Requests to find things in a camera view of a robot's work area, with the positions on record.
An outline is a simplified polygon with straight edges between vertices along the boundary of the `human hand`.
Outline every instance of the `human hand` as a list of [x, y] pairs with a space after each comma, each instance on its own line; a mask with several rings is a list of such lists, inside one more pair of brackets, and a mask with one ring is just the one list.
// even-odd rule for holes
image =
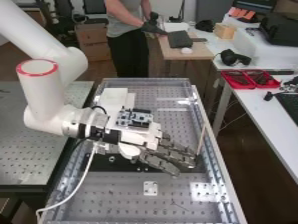
[[160, 35], [168, 35], [168, 33], [159, 28], [158, 26], [152, 25], [151, 23], [146, 22], [142, 27], [143, 32], [155, 33]]

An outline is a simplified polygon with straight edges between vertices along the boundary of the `gray shirt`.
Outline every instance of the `gray shirt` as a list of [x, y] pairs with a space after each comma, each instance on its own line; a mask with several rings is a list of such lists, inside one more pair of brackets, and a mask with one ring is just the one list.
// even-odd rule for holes
[[[142, 0], [120, 0], [120, 2], [127, 7], [128, 11], [138, 17], [140, 15]], [[119, 37], [124, 33], [139, 29], [139, 27], [123, 23], [114, 15], [108, 13], [110, 26], [108, 26], [108, 37]]]

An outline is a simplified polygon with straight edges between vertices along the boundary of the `monitor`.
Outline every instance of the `monitor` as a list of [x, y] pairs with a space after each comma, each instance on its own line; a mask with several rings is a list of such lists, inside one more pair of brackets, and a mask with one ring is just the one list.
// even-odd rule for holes
[[275, 10], [277, 0], [236, 0], [233, 6], [259, 13], [269, 13]]
[[86, 14], [107, 14], [104, 0], [84, 0]]

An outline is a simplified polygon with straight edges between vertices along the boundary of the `red ring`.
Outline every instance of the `red ring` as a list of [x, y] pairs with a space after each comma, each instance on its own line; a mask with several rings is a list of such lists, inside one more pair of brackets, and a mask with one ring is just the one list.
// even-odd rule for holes
[[[41, 73], [41, 74], [33, 74], [33, 73], [29, 73], [23, 70], [22, 66], [30, 62], [30, 61], [48, 61], [54, 64], [54, 68], [48, 71], [48, 72], [44, 72], [44, 73]], [[46, 76], [46, 75], [50, 75], [52, 74], [54, 72], [56, 72], [59, 70], [59, 64], [51, 60], [47, 60], [47, 59], [33, 59], [33, 60], [27, 60], [25, 61], [23, 63], [21, 63], [18, 66], [17, 66], [17, 72], [22, 75], [26, 75], [26, 76], [31, 76], [31, 77], [41, 77], [41, 76]]]

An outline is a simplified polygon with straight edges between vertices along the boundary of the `optical breadboard table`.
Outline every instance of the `optical breadboard table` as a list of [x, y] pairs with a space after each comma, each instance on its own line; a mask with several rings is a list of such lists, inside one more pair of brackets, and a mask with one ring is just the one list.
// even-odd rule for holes
[[[92, 86], [94, 82], [71, 84], [67, 103], [82, 108]], [[0, 82], [0, 192], [33, 192], [47, 186], [68, 140], [26, 127], [26, 107], [21, 83]]]
[[[247, 219], [203, 102], [188, 79], [106, 79], [98, 89], [95, 104], [106, 88], [128, 88], [130, 93], [136, 93], [135, 107], [152, 110], [163, 131], [195, 150], [199, 148], [204, 124], [207, 125], [200, 168], [184, 172], [178, 179], [162, 172], [150, 172], [147, 168], [136, 169], [135, 172], [92, 171], [74, 198], [44, 213], [44, 223], [245, 224]], [[48, 206], [72, 193], [92, 146], [92, 142], [86, 142], [75, 150]], [[112, 147], [111, 155], [118, 152], [118, 147]], [[94, 163], [106, 163], [104, 160], [103, 156]], [[146, 194], [147, 181], [158, 184], [156, 196]]]

